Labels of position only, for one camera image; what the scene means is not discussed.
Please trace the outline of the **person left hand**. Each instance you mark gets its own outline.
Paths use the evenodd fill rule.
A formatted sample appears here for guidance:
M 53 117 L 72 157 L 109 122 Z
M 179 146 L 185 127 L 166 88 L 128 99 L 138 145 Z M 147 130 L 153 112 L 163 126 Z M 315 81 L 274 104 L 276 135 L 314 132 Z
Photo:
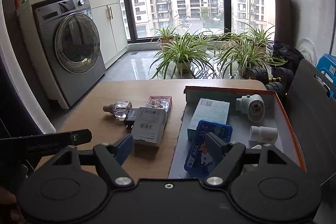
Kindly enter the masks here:
M 16 197 L 1 188 L 1 223 L 25 223 Z

